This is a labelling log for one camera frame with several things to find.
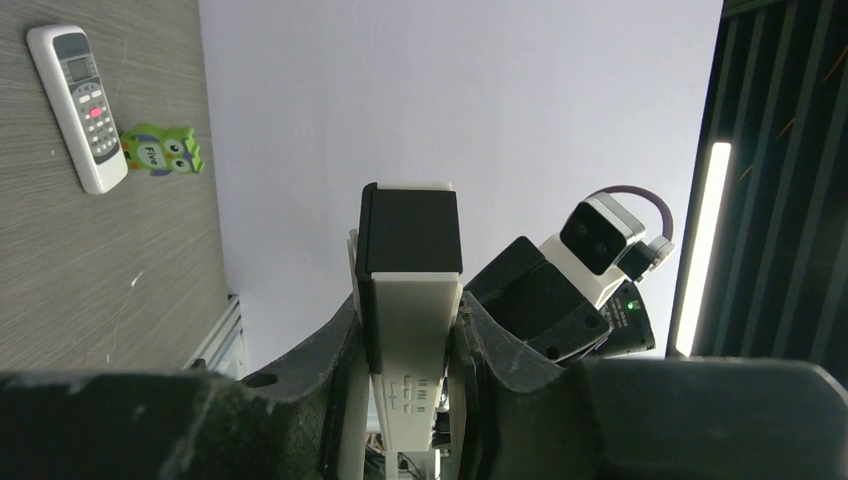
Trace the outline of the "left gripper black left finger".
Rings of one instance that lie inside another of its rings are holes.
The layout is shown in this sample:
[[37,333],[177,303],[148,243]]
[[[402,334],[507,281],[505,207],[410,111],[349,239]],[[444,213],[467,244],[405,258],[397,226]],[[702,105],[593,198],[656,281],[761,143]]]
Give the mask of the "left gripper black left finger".
[[361,325],[352,299],[242,380],[206,369],[8,371],[5,479],[357,479]]

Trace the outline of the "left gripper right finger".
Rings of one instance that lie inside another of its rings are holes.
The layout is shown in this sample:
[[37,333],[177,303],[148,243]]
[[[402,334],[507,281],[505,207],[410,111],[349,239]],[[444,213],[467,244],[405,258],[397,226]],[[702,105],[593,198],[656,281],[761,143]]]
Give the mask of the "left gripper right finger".
[[562,368],[470,294],[453,330],[461,479],[843,479],[847,393],[773,359],[585,358]]

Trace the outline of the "large white remote control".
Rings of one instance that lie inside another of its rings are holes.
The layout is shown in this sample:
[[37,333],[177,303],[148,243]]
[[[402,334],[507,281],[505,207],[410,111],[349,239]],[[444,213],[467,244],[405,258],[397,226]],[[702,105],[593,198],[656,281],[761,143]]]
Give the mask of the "large white remote control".
[[109,192],[128,166],[88,36],[57,24],[30,29],[26,41],[82,188]]

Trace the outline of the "slim white remote control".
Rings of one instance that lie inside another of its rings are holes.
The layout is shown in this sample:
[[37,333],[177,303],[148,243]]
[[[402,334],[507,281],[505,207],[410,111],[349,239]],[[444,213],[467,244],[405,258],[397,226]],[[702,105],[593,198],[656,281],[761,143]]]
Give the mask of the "slim white remote control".
[[349,253],[384,446],[426,451],[462,292],[456,192],[366,185]]

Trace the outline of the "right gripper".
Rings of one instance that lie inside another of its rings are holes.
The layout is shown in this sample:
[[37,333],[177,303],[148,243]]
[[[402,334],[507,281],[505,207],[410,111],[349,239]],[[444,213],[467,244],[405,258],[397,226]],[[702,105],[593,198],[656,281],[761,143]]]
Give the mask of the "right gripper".
[[556,363],[655,348],[638,287],[625,280],[595,307],[521,236],[465,287],[505,330]]

